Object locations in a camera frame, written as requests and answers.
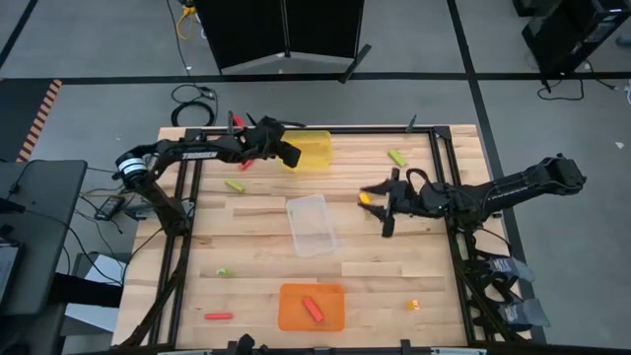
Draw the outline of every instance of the wooden table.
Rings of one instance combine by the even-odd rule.
[[[462,183],[488,181],[475,125],[451,126]],[[163,128],[160,139],[181,137],[184,128]],[[244,173],[236,165],[203,165],[193,242],[177,338],[177,348],[226,348],[229,340],[249,333],[270,347],[393,347],[400,339],[412,346],[465,345],[454,269],[444,220],[396,217],[394,237],[381,237],[380,222],[357,207],[359,187],[390,175],[397,149],[409,167],[436,179],[427,135],[332,135],[333,161],[327,172],[293,174],[278,161],[256,161]],[[447,154],[442,149],[448,174]],[[161,177],[173,194],[177,165]],[[238,194],[224,185],[233,178],[245,186]],[[421,186],[420,178],[415,186]],[[294,253],[285,203],[324,194],[337,234],[334,253],[303,258]],[[500,235],[499,220],[485,228]],[[159,229],[157,220],[142,222],[135,248]],[[506,253],[506,245],[476,233],[480,249]],[[124,340],[156,296],[165,236],[159,235],[134,256],[120,304],[113,344]],[[226,268],[233,278],[216,270]],[[281,331],[278,294],[284,283],[337,283],[346,291],[346,327],[341,332]],[[418,300],[420,311],[406,310]],[[161,329],[166,340],[171,305]],[[231,312],[232,320],[204,320],[203,315]]]

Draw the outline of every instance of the yellow container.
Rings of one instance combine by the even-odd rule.
[[[328,131],[288,130],[283,141],[300,149],[298,166],[292,172],[317,172],[331,163],[331,134]]]

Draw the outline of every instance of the orange plastic tray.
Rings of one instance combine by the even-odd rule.
[[[324,320],[317,322],[303,304],[310,297]],[[281,330],[341,331],[344,329],[344,289],[332,284],[284,284],[280,288],[278,327]]]

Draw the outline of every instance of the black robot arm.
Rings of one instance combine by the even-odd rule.
[[[167,235],[181,235],[189,228],[181,201],[168,197],[156,183],[165,169],[180,161],[217,159],[224,163],[243,163],[276,157],[285,165],[296,167],[301,152],[281,140],[285,133],[283,123],[301,126],[264,117],[255,128],[245,128],[211,141],[161,140],[137,146],[116,159],[118,173],[114,179],[121,178],[127,190],[149,201]],[[146,156],[157,157],[151,169],[145,163]]]
[[[419,192],[414,190],[411,182],[413,174],[425,180]],[[477,186],[431,182],[419,169],[408,170],[406,177],[405,181],[399,180],[399,169],[393,169],[390,179],[362,188],[375,194],[388,194],[386,206],[359,204],[384,223],[383,237],[392,236],[396,213],[442,218],[449,212],[458,227],[475,230],[495,212],[542,194],[576,194],[586,182],[576,163],[562,155],[546,158],[523,172]]]

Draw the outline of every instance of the gray floor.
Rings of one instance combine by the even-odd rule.
[[[26,6],[0,4],[0,43]],[[533,72],[520,31],[527,20],[508,0],[457,0],[477,72]],[[618,34],[631,36],[630,24]],[[598,71],[631,70],[631,49],[610,38],[591,58]],[[463,72],[456,35],[443,0],[367,0],[362,42],[373,50],[366,72]],[[191,73],[217,74],[207,43],[196,33],[182,43]],[[278,59],[236,74],[338,72],[327,61]],[[171,19],[164,1],[40,0],[0,76],[105,77],[182,75]],[[612,81],[624,87],[624,81]],[[37,143],[37,159],[85,159],[113,169],[123,151],[155,140],[170,125],[175,85],[63,86]],[[269,114],[306,124],[477,123],[464,81],[351,81],[212,84],[220,97],[220,122],[228,109]],[[582,102],[544,102],[537,82],[480,83],[506,174],[563,152],[577,160],[588,185],[573,197],[541,197],[516,209],[534,289],[552,326],[550,343],[631,347],[631,316],[625,303],[631,263],[625,257],[631,224],[624,201],[631,194],[626,175],[631,149],[631,106],[623,91],[586,81]],[[575,96],[578,82],[553,95]],[[182,123],[205,116],[185,111]],[[623,149],[616,142],[627,144]],[[90,172],[84,189],[116,186],[108,174]],[[81,203],[79,208],[88,211]],[[118,217],[124,231],[103,224],[114,251],[130,251],[135,225]],[[73,220],[87,249],[106,252],[94,225]],[[68,239],[66,246],[78,251]],[[65,260],[59,269],[65,270]],[[108,337],[69,339],[65,353],[96,350]]]

